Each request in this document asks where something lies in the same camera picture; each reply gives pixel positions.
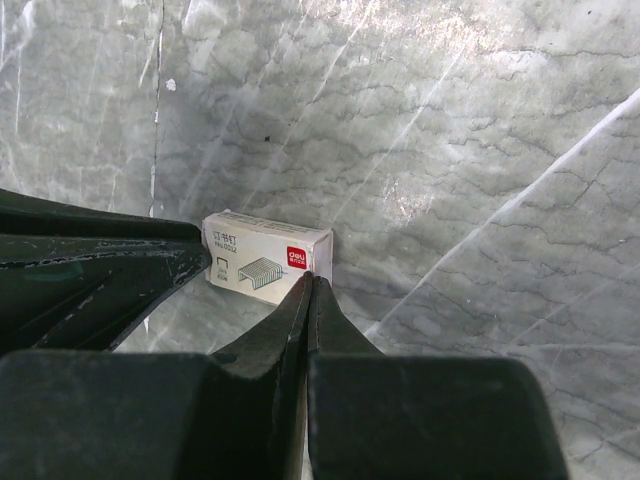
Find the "staple refill box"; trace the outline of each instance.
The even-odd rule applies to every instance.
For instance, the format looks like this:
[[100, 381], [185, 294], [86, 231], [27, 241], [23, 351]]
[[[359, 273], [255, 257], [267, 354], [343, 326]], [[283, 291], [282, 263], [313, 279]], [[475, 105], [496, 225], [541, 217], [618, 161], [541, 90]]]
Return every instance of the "staple refill box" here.
[[332, 280], [333, 232], [225, 210], [202, 222], [209, 282], [277, 305], [311, 271]]

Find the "black plastic part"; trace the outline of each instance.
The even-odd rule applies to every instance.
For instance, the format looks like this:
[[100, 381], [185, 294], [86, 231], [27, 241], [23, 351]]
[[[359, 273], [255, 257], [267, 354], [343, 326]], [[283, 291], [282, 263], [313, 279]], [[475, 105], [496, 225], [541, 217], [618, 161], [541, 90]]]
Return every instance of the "black plastic part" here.
[[210, 264], [193, 225], [0, 190], [0, 355], [113, 349]]
[[[70, 241], [76, 253], [91, 248], [84, 241]], [[134, 246], [123, 242], [126, 251]], [[112, 278], [85, 282], [20, 331], [36, 331], [64, 309], [84, 314], [88, 296]], [[111, 314], [121, 307], [116, 300], [103, 304]], [[76, 336], [57, 334], [69, 324], [54, 325], [40, 342], [92, 333], [76, 325]], [[114, 332], [121, 325], [112, 324]], [[568, 479], [540, 387], [524, 365], [384, 357], [342, 314], [329, 283], [310, 273], [271, 315], [209, 357], [5, 356], [0, 478], [298, 479], [307, 367], [315, 480]]]
[[218, 386], [224, 435], [209, 454], [221, 478], [300, 477], [312, 286], [307, 272], [271, 315], [212, 355], [232, 375]]
[[315, 480], [566, 480], [538, 383], [519, 362], [317, 355]]
[[209, 357], [5, 356], [0, 478], [299, 478], [311, 287]]
[[206, 448], [223, 375], [205, 355], [9, 354], [0, 478], [214, 478]]
[[309, 353], [382, 353], [344, 316], [326, 278], [313, 281], [309, 306]]

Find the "gray marble surface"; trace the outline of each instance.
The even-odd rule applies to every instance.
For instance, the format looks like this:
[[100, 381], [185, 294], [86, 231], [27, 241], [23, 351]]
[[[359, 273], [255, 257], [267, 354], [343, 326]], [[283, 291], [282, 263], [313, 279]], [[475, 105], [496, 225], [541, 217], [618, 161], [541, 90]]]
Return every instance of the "gray marble surface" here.
[[[381, 348], [522, 359], [574, 478], [640, 478], [640, 3], [0, 8], [0, 187], [332, 227]], [[121, 350], [212, 351], [270, 310], [199, 278]]]

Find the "white cardboard box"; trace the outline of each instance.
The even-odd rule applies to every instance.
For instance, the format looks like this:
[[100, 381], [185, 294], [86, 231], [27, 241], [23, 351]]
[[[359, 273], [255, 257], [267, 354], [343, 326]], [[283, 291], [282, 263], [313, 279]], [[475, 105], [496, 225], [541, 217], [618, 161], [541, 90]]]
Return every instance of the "white cardboard box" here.
[[277, 305], [311, 271], [332, 281], [333, 232], [225, 210], [202, 222], [213, 285]]

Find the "deli logo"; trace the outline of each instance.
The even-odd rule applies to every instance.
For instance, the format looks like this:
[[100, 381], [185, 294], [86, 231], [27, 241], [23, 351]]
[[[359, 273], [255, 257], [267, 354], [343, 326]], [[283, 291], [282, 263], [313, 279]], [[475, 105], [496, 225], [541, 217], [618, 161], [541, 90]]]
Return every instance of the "deli logo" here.
[[290, 267], [307, 269], [307, 252], [296, 247], [287, 247], [287, 260]]

